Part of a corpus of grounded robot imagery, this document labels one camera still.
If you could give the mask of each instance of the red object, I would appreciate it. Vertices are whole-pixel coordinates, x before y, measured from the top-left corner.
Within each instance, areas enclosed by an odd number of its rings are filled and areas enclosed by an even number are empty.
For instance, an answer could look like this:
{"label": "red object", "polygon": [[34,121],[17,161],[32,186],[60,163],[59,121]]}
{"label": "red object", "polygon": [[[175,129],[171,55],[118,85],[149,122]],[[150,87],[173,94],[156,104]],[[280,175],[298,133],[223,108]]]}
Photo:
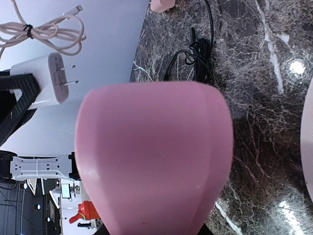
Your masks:
{"label": "red object", "polygon": [[92,219],[100,219],[100,216],[95,209],[94,205],[90,201],[85,201],[82,204],[78,205],[78,213],[69,219],[69,223],[75,223],[77,220],[92,220]]}

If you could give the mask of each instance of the marble countertop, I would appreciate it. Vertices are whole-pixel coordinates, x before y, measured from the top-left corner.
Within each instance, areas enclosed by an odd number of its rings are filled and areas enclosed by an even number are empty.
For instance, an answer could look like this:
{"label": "marble countertop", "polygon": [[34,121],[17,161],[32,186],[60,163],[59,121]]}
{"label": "marble countertop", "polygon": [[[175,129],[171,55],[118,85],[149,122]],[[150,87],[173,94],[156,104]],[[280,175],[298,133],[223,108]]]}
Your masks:
{"label": "marble countertop", "polygon": [[[229,182],[207,219],[216,235],[312,235],[313,204],[301,166],[300,123],[313,76],[312,0],[209,0],[214,76],[233,118]],[[162,80],[171,56],[188,49],[190,27],[210,38],[203,0],[148,10],[132,82]],[[180,56],[173,80],[192,79]]]}

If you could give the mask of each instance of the pink object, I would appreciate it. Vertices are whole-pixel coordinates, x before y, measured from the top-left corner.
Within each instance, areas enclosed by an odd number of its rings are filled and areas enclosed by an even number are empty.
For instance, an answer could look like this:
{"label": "pink object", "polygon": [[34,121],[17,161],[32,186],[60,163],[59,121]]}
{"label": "pink object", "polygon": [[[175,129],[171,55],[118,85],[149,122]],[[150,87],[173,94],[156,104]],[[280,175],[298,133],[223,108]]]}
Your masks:
{"label": "pink object", "polygon": [[78,170],[111,235],[196,235],[232,149],[223,96],[195,82],[103,87],[78,115]]}
{"label": "pink object", "polygon": [[175,0],[151,0],[151,10],[162,13],[175,6]]}

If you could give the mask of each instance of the white wall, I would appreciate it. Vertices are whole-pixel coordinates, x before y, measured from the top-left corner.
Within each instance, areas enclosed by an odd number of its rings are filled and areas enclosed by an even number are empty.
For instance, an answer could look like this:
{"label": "white wall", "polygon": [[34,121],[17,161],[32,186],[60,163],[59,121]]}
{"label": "white wall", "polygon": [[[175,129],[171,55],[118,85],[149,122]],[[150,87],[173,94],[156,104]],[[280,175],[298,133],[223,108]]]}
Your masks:
{"label": "white wall", "polygon": [[[70,87],[70,98],[62,106],[43,108],[17,131],[1,149],[18,154],[64,154],[74,150],[74,128],[84,96],[93,88],[129,81],[133,59],[149,0],[17,0],[27,23],[43,24],[81,4],[78,15],[86,28],[82,52],[64,57],[67,79],[79,80]],[[0,24],[18,22],[10,0],[0,1]],[[67,21],[62,26],[77,26]],[[0,60],[0,71],[13,64],[52,52],[46,45],[27,40],[8,48]]]}

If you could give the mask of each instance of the white round object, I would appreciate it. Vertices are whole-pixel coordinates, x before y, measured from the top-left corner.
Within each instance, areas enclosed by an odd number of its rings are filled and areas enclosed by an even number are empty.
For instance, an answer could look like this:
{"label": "white round object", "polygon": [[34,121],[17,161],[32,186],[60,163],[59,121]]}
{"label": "white round object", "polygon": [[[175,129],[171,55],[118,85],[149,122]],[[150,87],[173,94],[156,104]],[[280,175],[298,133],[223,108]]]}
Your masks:
{"label": "white round object", "polygon": [[301,160],[306,185],[313,200],[313,82],[311,82],[301,121]]}

